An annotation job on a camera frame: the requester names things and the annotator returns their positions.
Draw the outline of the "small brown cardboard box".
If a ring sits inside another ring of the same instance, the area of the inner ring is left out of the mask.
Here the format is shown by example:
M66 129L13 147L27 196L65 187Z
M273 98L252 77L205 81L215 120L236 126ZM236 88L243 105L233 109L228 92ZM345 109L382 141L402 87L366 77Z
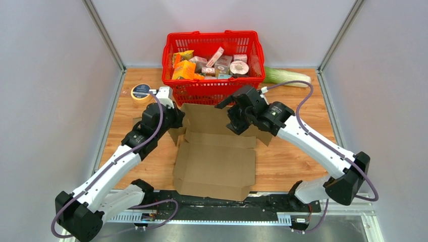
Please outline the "small brown cardboard box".
M141 120L142 120L142 118L141 118L141 117L133 118L133 126L134 126L134 127L139 126L139 124L140 124Z

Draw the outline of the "large cardboard sheet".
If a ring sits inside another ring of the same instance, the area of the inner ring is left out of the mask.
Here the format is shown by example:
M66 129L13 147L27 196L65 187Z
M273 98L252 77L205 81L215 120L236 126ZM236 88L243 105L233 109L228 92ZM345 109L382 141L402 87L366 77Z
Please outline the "large cardboard sheet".
M226 109L184 103L183 126L169 129L178 147L173 183L180 195L243 201L255 185L257 142L266 146L268 132L250 126L241 135L226 125Z

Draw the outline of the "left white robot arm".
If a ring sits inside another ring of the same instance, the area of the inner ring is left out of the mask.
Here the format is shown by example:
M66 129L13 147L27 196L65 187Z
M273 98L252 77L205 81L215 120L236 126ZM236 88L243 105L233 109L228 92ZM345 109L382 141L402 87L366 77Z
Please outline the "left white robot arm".
M62 191L57 195L52 234L64 238L55 230L58 224L70 237L91 241L106 221L122 211L134 206L150 208L154 203L153 188L141 179L117 194L112 195L110 191L158 146L159 139L169 129L182 127L184 115L170 99L149 104L141 121L125 135L112 157L93 176L71 193Z

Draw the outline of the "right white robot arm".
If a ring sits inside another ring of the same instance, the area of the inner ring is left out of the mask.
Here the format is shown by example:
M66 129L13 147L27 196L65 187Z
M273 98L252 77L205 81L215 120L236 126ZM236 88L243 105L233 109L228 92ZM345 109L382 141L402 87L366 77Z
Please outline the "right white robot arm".
M230 123L226 126L233 133L240 135L255 126L295 145L328 172L325 177L295 183L288 197L292 210L301 211L307 204L323 199L349 206L362 184L368 181L370 157L364 152L354 154L331 142L285 104L269 103L265 97L267 91L267 87L256 90L246 85L215 107L223 109L231 105L227 110Z

